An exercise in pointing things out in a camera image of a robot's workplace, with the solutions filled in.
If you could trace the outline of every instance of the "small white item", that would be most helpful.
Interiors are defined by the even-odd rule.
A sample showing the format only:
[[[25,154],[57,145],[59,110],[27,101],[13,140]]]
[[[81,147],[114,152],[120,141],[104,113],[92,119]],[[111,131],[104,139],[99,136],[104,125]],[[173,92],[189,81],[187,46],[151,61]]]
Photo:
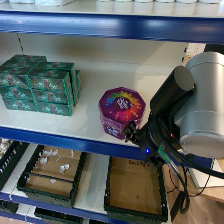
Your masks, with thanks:
[[[56,156],[57,154],[58,154],[58,149],[55,150],[54,152],[52,152],[52,155],[53,155],[53,156]]]
[[[115,0],[116,2],[131,2],[132,0]]]
[[[141,2],[134,2],[134,13],[136,14],[151,14],[153,9],[153,2],[145,2],[142,4]]]
[[[114,12],[114,1],[101,1],[96,2],[97,12],[109,13]]]
[[[1,151],[5,153],[5,151],[9,148],[8,142],[1,143]]]
[[[43,151],[44,156],[50,156],[52,154],[52,149],[50,151]]]
[[[166,3],[169,3],[169,2],[175,2],[175,0],[156,0],[157,2],[166,2]]]
[[[22,3],[22,4],[34,4],[34,0],[9,0],[12,4]]]
[[[153,0],[135,0],[136,2],[153,2]]]
[[[59,156],[59,157],[57,158],[56,162],[59,161],[60,159],[61,159],[61,156]]]
[[[110,2],[111,0],[97,0],[99,2]]]
[[[195,13],[196,4],[183,4],[176,2],[174,5],[175,16],[192,16]]]
[[[167,4],[165,2],[155,1],[153,2],[152,13],[154,15],[166,15],[166,16],[173,15],[174,5],[175,5],[174,2]]]
[[[63,166],[60,166],[60,173],[63,173],[67,169],[69,169],[69,164],[65,164]]]
[[[197,2],[197,0],[176,0],[176,1],[181,3],[187,3],[187,4]]]
[[[74,0],[35,0],[35,5],[38,6],[60,6],[66,5]]]
[[[195,16],[217,16],[219,12],[219,8],[221,8],[222,4],[196,4],[195,8]]]
[[[69,169],[69,164],[65,164],[64,167],[66,170]]]
[[[4,142],[9,142],[10,140],[9,139],[7,139],[7,138],[2,138],[2,142],[4,143]]]
[[[47,163],[47,157],[46,158],[42,158],[40,160],[40,164],[46,164]]]
[[[207,3],[207,4],[219,4],[222,0],[198,0],[199,2],[202,3]]]
[[[116,13],[131,13],[133,11],[133,2],[122,2],[122,1],[115,1],[114,2],[114,11]]]

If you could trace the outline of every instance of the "metal shelving unit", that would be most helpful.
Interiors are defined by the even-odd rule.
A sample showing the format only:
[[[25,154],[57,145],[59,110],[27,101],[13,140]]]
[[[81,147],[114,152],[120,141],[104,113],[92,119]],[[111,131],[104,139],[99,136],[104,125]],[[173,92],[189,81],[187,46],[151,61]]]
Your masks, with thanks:
[[[0,31],[163,40],[194,43],[224,43],[222,5],[153,2],[145,6],[77,0],[63,7],[0,5]]]

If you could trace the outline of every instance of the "white shelf bottom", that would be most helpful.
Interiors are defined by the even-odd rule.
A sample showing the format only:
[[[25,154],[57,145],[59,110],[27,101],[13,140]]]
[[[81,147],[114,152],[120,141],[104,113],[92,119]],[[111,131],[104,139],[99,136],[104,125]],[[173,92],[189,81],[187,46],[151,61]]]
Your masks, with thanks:
[[[149,102],[171,71],[172,68],[170,67],[164,67],[163,74],[161,72],[157,73],[155,69],[147,74],[84,70],[81,71],[81,97],[72,117],[7,110],[2,99],[0,99],[0,126],[120,145],[129,144],[134,147],[133,144],[126,144],[124,141],[104,132],[100,121],[98,102],[108,89],[123,86],[136,90],[146,103],[142,121],[142,124],[145,124],[150,112]]]

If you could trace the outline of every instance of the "purple tin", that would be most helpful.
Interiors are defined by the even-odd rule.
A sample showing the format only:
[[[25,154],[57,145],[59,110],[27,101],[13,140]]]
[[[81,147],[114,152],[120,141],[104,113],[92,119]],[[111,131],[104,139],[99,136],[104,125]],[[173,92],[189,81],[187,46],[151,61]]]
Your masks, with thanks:
[[[104,131],[124,139],[122,131],[130,121],[140,125],[145,102],[136,91],[119,87],[104,93],[99,101],[99,110]]]

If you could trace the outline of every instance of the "green box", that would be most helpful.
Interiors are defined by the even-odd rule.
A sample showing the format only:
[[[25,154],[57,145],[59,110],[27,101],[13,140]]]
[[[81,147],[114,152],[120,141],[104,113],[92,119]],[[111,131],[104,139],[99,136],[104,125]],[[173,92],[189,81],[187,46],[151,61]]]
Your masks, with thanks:
[[[65,92],[53,92],[53,91],[43,91],[32,89],[33,97],[36,101],[45,103],[62,103],[68,104],[73,101],[72,89],[68,89],[68,94]]]
[[[72,116],[72,113],[74,111],[73,100],[69,104],[36,102],[36,105],[39,112],[48,113],[48,114]]]
[[[76,91],[73,91],[73,100],[74,100],[74,106],[76,107],[78,101],[79,101],[79,98],[80,98],[80,92],[81,92],[81,89],[78,88],[76,89]]]
[[[8,60],[2,64],[4,67],[10,68],[35,68],[40,62],[30,62],[30,61],[16,61]]]
[[[81,71],[80,70],[75,70],[76,76],[75,76],[75,81],[76,81],[76,86],[79,88],[81,85]]]
[[[33,100],[2,99],[9,110],[37,111]]]
[[[0,86],[0,94],[2,98],[33,100],[31,90],[20,87]]]
[[[35,56],[35,55],[21,55],[16,54],[10,60],[14,61],[30,61],[30,62],[46,62],[46,56]]]
[[[67,71],[70,75],[70,82],[75,81],[76,72],[75,72],[74,63],[65,63],[65,62],[40,62],[37,66],[38,69],[48,69],[48,70],[60,70]]]
[[[71,88],[69,73],[66,71],[33,69],[28,74],[30,87],[33,89],[60,91],[67,94]]]
[[[32,68],[9,68],[0,66],[0,86],[29,88],[27,74]]]

